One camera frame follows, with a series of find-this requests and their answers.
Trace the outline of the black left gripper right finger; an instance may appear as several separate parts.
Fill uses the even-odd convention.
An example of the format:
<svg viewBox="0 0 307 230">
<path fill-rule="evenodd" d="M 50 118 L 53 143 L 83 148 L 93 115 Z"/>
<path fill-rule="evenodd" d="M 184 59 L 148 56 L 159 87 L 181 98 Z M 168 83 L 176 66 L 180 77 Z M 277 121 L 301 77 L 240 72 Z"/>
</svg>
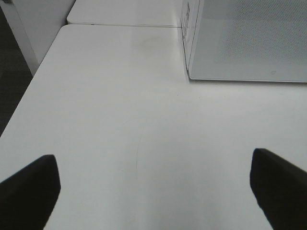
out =
<svg viewBox="0 0 307 230">
<path fill-rule="evenodd" d="M 307 173 L 267 149 L 254 149 L 249 184 L 274 230 L 307 228 Z"/>
</svg>

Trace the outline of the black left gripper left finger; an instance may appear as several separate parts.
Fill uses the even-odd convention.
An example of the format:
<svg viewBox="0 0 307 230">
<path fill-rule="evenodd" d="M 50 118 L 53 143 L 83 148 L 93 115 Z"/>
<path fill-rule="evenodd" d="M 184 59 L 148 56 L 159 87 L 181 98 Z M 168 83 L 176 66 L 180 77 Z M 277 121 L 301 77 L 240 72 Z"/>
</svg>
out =
<svg viewBox="0 0 307 230">
<path fill-rule="evenodd" d="M 61 190 L 54 155 L 43 155 L 0 183 L 0 228 L 42 230 Z"/>
</svg>

